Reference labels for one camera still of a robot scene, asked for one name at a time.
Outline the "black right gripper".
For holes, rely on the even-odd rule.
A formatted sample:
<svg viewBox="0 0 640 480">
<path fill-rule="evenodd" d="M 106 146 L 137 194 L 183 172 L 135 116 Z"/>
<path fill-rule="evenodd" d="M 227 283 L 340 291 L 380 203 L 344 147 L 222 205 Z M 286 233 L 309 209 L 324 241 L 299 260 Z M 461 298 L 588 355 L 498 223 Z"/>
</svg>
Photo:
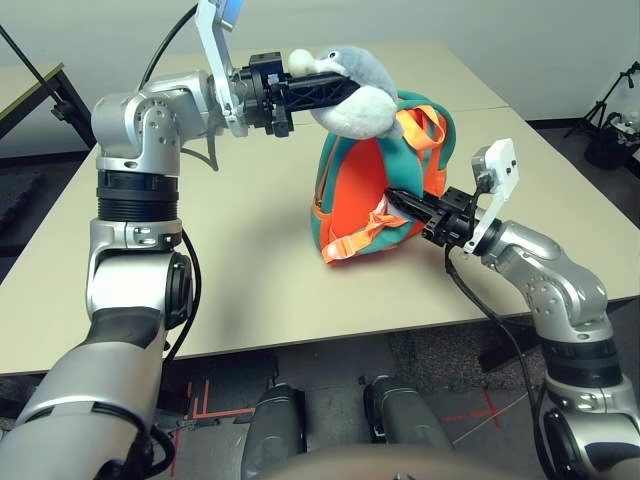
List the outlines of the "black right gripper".
<svg viewBox="0 0 640 480">
<path fill-rule="evenodd" d="M 422 237 L 440 247 L 463 247 L 469 239 L 469 224 L 475 225 L 471 221 L 474 196 L 454 187 L 449 187 L 441 197 L 389 188 L 387 199 L 405 218 L 425 224 Z"/>
</svg>

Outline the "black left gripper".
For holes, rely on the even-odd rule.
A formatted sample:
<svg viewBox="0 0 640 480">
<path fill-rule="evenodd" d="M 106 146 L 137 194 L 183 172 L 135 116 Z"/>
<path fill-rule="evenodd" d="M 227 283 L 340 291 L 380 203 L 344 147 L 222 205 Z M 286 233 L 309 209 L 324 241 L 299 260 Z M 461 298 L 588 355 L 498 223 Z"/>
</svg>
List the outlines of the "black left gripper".
<svg viewBox="0 0 640 480">
<path fill-rule="evenodd" d="M 239 71 L 246 122 L 267 135 L 284 138 L 293 131 L 291 114 L 284 107 L 285 83 L 279 52 L 254 54 Z M 293 111 L 307 111 L 338 105 L 360 86 L 335 72 L 321 72 L 292 78 Z"/>
</svg>

